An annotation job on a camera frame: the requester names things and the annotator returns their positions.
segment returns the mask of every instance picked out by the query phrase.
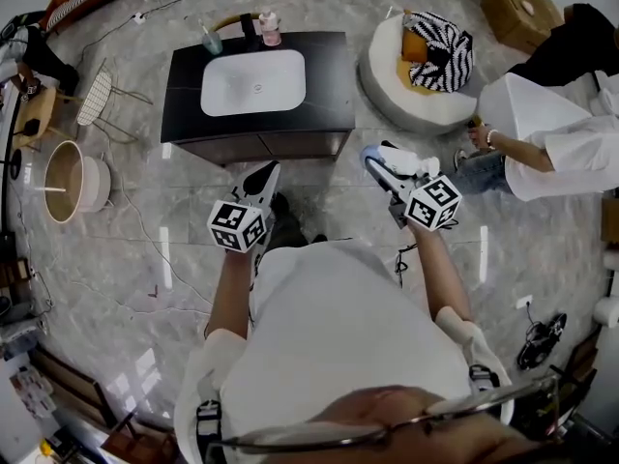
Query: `fiducial marker cube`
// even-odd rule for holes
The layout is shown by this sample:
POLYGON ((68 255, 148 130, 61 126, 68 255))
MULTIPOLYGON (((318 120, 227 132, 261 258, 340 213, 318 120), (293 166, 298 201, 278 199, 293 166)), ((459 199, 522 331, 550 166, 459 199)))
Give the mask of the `fiducial marker cube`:
POLYGON ((267 232, 260 208, 218 200, 208 219, 213 241, 237 252, 249 251, 267 232))
POLYGON ((434 231, 454 217, 460 201, 462 194, 447 176, 441 175, 411 192, 404 214, 427 230, 434 231))

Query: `dark countertop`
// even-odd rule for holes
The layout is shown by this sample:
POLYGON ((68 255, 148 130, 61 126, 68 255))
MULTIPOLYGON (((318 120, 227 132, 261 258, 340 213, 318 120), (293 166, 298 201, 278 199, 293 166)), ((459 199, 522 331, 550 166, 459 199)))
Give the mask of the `dark countertop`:
MULTIPOLYGON (((246 52, 245 38, 223 40, 217 57, 246 52)), ((204 68, 216 59, 202 45, 174 51, 163 108, 162 143, 248 133, 351 131, 355 128, 353 60, 341 32, 282 33, 281 44, 256 51, 293 49, 306 61, 306 98, 292 110, 211 117, 200 106, 204 68)))

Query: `eyeglasses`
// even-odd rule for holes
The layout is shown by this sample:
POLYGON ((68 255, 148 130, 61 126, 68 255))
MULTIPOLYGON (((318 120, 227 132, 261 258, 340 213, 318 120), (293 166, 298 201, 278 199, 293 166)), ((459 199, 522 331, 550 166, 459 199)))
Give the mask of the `eyeglasses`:
POLYGON ((425 412, 419 417, 391 426, 355 426, 328 421, 310 421, 291 426, 259 429, 241 437, 211 443, 205 461, 207 464, 212 462, 209 457, 213 448, 217 447, 233 448, 244 454, 265 455, 332 450, 363 445, 384 446, 388 444, 396 431, 404 427, 423 424, 425 430, 430 432, 434 426, 441 422, 483 413, 510 400, 526 397, 537 392, 546 392, 553 398, 555 413, 553 430, 556 431, 559 391, 556 376, 550 375, 535 379, 532 382, 482 391, 460 399, 441 400, 426 408, 425 412))

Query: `bracelet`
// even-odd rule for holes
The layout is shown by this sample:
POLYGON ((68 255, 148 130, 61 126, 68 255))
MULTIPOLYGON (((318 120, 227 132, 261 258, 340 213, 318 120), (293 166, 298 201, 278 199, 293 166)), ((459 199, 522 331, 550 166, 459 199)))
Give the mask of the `bracelet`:
POLYGON ((496 148, 490 144, 490 141, 491 141, 491 140, 490 140, 490 138, 492 137, 492 135, 493 135, 495 132, 498 132, 498 130, 497 130, 497 129, 490 129, 490 130, 487 132, 487 136, 486 136, 486 144, 487 144, 487 147, 488 147, 490 150, 492 150, 492 151, 496 150, 496 148))

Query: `person in white shirt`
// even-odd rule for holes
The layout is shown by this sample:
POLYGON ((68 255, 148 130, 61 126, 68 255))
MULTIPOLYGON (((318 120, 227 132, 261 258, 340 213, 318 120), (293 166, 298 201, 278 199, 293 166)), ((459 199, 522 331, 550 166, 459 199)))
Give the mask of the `person in white shirt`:
MULTIPOLYGON (((426 281, 427 314, 397 287, 369 247, 351 240, 305 246, 285 199, 278 196, 276 203, 274 234, 279 235, 271 242, 277 248, 265 253, 251 298, 251 253, 230 251, 206 341, 188 359, 174 427, 190 464, 203 462, 211 452, 200 448, 197 432, 219 431, 223 438, 273 426, 296 432, 302 421, 323 421, 318 428, 327 438, 341 435, 342 425, 344 432, 376 425, 394 429, 443 397, 471 394, 471 351, 486 351, 487 364, 503 384, 510 383, 472 323, 466 292, 440 233, 412 228, 426 281), (251 335, 249 319, 255 324, 251 335)), ((303 438, 316 438, 311 428, 301 430, 303 438)), ((420 425, 402 427, 380 452, 360 445, 293 451, 267 461, 493 464, 538 447, 498 420, 477 415, 446 423, 432 434, 420 425)), ((255 462, 226 452, 215 461, 224 456, 227 462, 255 462)))
POLYGON ((619 120, 592 117, 513 139, 488 126, 469 131, 478 153, 458 150, 450 180, 462 194, 496 189, 522 201, 619 187, 619 120))
POLYGON ((68 96, 74 94, 79 82, 77 71, 49 49, 38 28, 21 27, 14 36, 0 43, 0 84, 10 79, 20 93, 32 97, 41 87, 33 72, 58 79, 59 88, 68 96), (25 78, 25 85, 20 75, 25 78))

